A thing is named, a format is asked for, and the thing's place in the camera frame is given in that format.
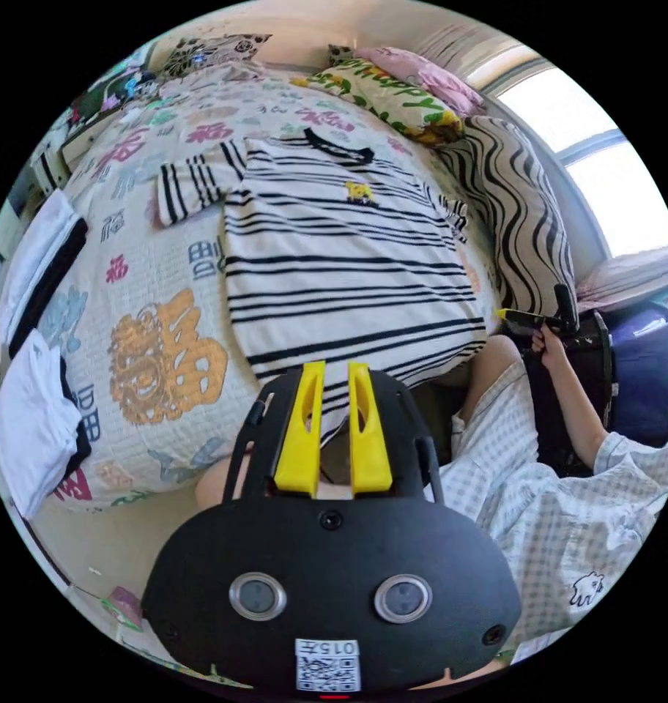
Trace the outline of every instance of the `qr code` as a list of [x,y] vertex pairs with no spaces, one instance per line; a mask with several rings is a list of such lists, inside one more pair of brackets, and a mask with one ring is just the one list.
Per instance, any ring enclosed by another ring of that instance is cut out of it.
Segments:
[[359,691],[358,657],[298,657],[297,688],[300,691]]

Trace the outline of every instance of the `white t-shirt with black stripes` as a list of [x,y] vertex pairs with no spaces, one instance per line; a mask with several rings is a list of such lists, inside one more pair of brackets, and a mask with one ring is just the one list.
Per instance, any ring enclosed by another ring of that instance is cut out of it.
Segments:
[[226,141],[161,168],[164,225],[218,202],[236,339],[262,383],[327,362],[323,442],[348,415],[349,361],[413,386],[482,348],[456,252],[466,205],[399,165],[306,130]]

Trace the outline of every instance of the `bed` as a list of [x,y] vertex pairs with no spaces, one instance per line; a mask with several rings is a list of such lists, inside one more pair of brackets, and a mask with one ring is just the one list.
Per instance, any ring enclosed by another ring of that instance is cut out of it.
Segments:
[[[39,330],[66,359],[92,455],[54,492],[65,507],[103,510],[190,485],[229,454],[260,388],[229,321],[224,252],[214,236],[221,210],[165,230],[156,210],[162,163],[226,139],[312,127],[352,149],[370,147],[463,199],[431,150],[362,108],[290,82],[302,74],[244,62],[169,81],[159,100],[135,101],[117,115],[66,186],[89,235]],[[459,256],[492,332],[493,238],[473,207],[467,220]],[[183,373],[188,366],[199,373]]]

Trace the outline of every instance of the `window frame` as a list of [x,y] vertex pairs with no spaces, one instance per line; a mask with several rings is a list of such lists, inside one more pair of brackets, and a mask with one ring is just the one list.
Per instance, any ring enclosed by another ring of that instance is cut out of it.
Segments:
[[[530,59],[528,61],[522,62],[520,65],[505,71],[502,75],[499,75],[493,81],[487,83],[482,89],[482,92],[492,98],[495,102],[500,103],[503,108],[512,112],[512,110],[504,104],[502,101],[502,94],[514,86],[529,80],[539,73],[544,71],[558,68],[551,62],[547,61],[545,58],[540,57],[538,59]],[[585,194],[578,184],[574,181],[571,176],[571,172],[568,170],[570,165],[583,161],[584,159],[590,158],[591,156],[604,151],[605,149],[610,149],[613,146],[619,146],[620,144],[628,143],[628,139],[619,129],[611,129],[605,132],[597,133],[577,141],[575,144],[571,144],[560,151],[555,151],[543,140],[540,135],[534,132],[535,138],[537,138],[548,150],[548,153],[563,167],[563,174],[573,184],[576,194],[583,200],[584,206],[590,212],[595,224],[598,227],[598,236],[600,238],[601,247],[604,250],[607,258],[614,258],[615,254],[612,253],[612,248],[610,247],[609,240],[607,239],[603,227],[598,220],[597,215],[593,208],[588,204]]]

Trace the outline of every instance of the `hand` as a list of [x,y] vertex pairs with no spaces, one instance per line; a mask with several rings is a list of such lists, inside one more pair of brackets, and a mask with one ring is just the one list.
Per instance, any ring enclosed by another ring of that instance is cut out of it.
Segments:
[[541,362],[549,372],[568,361],[563,343],[545,324],[532,334],[532,351],[543,352]]

